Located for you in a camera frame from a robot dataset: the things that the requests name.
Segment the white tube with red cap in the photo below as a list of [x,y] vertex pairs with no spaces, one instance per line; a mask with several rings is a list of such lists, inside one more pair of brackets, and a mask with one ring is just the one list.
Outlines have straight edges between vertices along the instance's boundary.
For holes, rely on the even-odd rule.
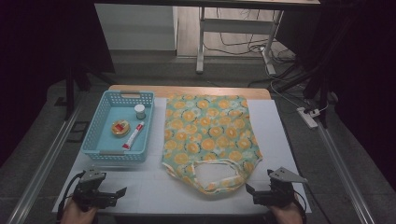
[[124,150],[130,150],[132,147],[132,144],[134,143],[134,140],[136,137],[139,135],[139,133],[142,131],[143,127],[145,125],[144,121],[141,121],[134,129],[132,132],[131,136],[128,138],[127,142],[122,145],[122,148]]

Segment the white table mat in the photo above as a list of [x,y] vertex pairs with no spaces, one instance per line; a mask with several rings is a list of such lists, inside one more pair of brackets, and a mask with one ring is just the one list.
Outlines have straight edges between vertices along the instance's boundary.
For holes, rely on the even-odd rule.
[[[276,104],[272,100],[247,101],[252,129],[263,160],[256,166],[248,183],[256,190],[269,189],[269,169],[297,168],[283,130]],[[125,170],[106,170],[99,190],[115,192],[126,189],[117,205],[105,212],[114,215],[258,215],[266,211],[253,202],[244,187],[235,191],[205,195],[165,172],[162,165],[163,126],[166,100],[157,98],[151,122],[147,159]]]

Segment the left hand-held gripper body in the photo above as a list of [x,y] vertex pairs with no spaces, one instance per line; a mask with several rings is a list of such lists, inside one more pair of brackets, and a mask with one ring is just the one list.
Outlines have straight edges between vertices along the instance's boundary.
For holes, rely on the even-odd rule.
[[83,174],[73,194],[73,200],[80,210],[87,212],[92,207],[108,207],[107,196],[98,190],[105,178],[106,174],[95,168],[90,168]]

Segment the round yellow tin red label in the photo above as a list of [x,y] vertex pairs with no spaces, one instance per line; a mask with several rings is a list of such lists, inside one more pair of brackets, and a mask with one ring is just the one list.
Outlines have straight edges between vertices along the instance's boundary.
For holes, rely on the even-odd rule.
[[130,123],[125,119],[116,120],[111,126],[111,132],[117,137],[123,137],[130,131]]

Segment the grey cabinet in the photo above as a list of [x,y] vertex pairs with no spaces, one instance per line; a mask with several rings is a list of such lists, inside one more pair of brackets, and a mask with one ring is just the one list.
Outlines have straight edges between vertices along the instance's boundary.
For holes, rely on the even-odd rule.
[[110,49],[177,49],[177,7],[115,4],[94,6]]

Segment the light blue plastic basket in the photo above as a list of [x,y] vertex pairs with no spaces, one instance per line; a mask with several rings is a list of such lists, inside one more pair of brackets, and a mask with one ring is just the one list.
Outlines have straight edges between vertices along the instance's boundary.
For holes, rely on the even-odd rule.
[[80,151],[93,161],[145,161],[153,110],[152,91],[105,91]]

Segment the person's left hand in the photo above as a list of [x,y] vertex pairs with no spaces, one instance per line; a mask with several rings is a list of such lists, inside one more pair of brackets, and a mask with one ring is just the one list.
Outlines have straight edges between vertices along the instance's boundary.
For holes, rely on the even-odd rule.
[[83,212],[73,199],[69,199],[64,208],[61,224],[92,224],[98,209],[91,207],[87,212]]

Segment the person's right hand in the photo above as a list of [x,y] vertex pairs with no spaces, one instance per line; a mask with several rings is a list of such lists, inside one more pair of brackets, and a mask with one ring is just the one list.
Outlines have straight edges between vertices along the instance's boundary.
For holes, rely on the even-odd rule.
[[270,206],[278,224],[304,224],[299,208],[290,203],[285,207]]

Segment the aluminium rail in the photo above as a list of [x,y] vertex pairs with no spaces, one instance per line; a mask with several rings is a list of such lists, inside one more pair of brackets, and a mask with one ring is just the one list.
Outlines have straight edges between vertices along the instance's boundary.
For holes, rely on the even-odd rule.
[[32,206],[34,205],[35,199],[39,191],[42,189],[45,180],[50,173],[50,169],[61,152],[66,137],[70,133],[71,128],[80,113],[80,110],[81,106],[77,105],[75,110],[71,113],[69,119],[63,122],[63,125],[57,132],[55,139],[51,143],[47,153],[44,156],[44,159],[39,163],[38,168],[35,170],[33,177],[14,207],[14,210],[12,211],[6,224],[23,224],[25,219],[28,217]]
[[318,125],[318,133],[328,150],[334,169],[340,177],[346,194],[348,195],[361,224],[375,224],[374,216],[370,211],[367,202],[364,200],[360,189],[352,178],[351,173],[347,169],[347,165],[338,151],[338,147],[336,146],[331,133],[321,123]]

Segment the small white-capped jar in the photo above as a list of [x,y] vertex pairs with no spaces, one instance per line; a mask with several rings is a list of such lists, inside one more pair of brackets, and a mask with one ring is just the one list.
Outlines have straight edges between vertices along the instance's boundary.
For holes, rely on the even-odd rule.
[[135,115],[136,115],[136,117],[137,117],[138,119],[144,119],[144,118],[146,117],[146,112],[145,112],[145,110],[146,110],[145,106],[144,106],[144,105],[141,105],[141,104],[136,105],[136,106],[134,107],[134,112],[135,112]]

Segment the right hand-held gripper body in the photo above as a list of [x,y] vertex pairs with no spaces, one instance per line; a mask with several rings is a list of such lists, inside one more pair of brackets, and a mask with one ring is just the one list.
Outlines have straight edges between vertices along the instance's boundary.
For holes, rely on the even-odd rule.
[[265,205],[284,207],[291,203],[294,197],[293,183],[307,183],[307,179],[294,172],[280,167],[276,170],[267,170],[270,177],[269,198]]

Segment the white desk with metal legs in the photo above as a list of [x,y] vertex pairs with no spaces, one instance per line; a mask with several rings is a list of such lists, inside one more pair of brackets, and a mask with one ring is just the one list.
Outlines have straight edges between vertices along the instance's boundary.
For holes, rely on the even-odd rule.
[[227,34],[252,34],[267,35],[268,42],[260,47],[265,68],[269,75],[274,75],[276,70],[270,59],[269,52],[274,42],[276,31],[285,10],[306,9],[318,7],[319,0],[225,0],[230,8],[266,9],[275,12],[275,18],[271,21],[249,21],[234,19],[207,19],[205,17],[206,6],[200,7],[199,17],[199,44],[197,50],[196,73],[204,72],[204,36],[205,33]]

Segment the black floor bracket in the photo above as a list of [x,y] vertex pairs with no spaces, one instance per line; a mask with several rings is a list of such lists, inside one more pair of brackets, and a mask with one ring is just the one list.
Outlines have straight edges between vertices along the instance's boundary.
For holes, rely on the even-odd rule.
[[88,121],[76,121],[73,124],[66,141],[68,143],[82,143],[89,129],[89,126],[90,123]]

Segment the white power strip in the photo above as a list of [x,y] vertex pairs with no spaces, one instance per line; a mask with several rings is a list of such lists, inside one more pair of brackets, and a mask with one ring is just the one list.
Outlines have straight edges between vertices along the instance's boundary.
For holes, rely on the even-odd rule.
[[310,128],[317,128],[318,124],[315,121],[315,117],[320,115],[320,112],[318,109],[307,109],[304,107],[298,107],[297,112],[301,116],[301,118],[304,120],[305,124]]

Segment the orange print cloth bag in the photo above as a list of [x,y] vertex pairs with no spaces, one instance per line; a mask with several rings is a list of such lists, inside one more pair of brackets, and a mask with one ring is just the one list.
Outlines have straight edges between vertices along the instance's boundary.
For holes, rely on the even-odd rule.
[[[244,96],[169,96],[162,159],[169,175],[214,195],[240,188],[261,160]],[[206,184],[197,174],[206,165],[229,168],[232,174]]]

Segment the black metal stand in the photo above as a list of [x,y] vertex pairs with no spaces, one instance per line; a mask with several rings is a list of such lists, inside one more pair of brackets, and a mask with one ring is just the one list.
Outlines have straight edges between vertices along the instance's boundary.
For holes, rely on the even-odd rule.
[[273,92],[281,93],[308,80],[308,83],[304,88],[303,95],[305,99],[313,99],[316,94],[319,93],[320,115],[318,116],[318,119],[324,128],[328,127],[326,120],[330,80],[330,75],[327,71],[328,68],[328,62],[320,62],[316,67],[309,71],[304,71],[299,77],[295,78],[291,82],[287,82],[283,86],[273,89]]
[[106,84],[113,85],[115,83],[106,74],[93,69],[86,63],[71,65],[65,73],[65,97],[60,97],[55,103],[56,106],[64,106],[66,108],[65,120],[69,120],[75,110],[75,87],[78,87],[81,91],[88,91],[91,88],[92,84],[88,74],[94,75]]

